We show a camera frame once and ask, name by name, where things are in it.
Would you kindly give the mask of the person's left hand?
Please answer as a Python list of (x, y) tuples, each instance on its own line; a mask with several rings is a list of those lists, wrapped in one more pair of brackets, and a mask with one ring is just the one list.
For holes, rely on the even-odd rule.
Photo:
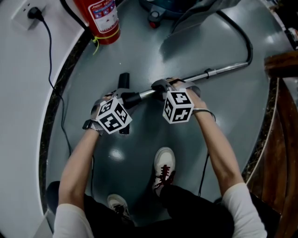
[(106, 95), (104, 95), (101, 99), (97, 100), (92, 109), (91, 109), (91, 112), (90, 112), (90, 119), (91, 120), (96, 120), (96, 117), (99, 113), (99, 110), (101, 108), (102, 105), (104, 105), (107, 101), (109, 101), (111, 98), (113, 98), (113, 95), (114, 95), (114, 91), (113, 92), (110, 92)]

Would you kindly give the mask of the person's right hand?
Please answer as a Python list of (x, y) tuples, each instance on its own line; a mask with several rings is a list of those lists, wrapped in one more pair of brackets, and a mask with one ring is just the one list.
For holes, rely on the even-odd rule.
[(185, 80), (179, 78), (168, 78), (166, 81), (175, 91), (185, 89), (195, 108), (207, 109), (205, 102), (200, 98), (199, 88), (195, 86), (193, 82), (186, 82)]

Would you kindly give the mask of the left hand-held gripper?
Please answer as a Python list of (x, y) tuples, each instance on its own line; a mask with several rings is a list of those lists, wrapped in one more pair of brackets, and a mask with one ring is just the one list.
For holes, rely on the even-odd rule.
[(113, 91), (112, 98), (101, 106), (96, 117), (96, 121), (108, 134), (125, 129), (132, 121), (131, 116), (118, 99), (122, 97), (123, 93), (124, 88)]

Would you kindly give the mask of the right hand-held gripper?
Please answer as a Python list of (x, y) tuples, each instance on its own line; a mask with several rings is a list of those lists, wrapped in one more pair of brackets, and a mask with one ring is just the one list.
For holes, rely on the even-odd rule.
[[(167, 92), (154, 93), (154, 99), (164, 101), (163, 118), (169, 124), (188, 122), (194, 109), (194, 104), (187, 92), (190, 87), (184, 80), (169, 82)], [(151, 85), (152, 90), (164, 90), (164, 80), (159, 79)]]

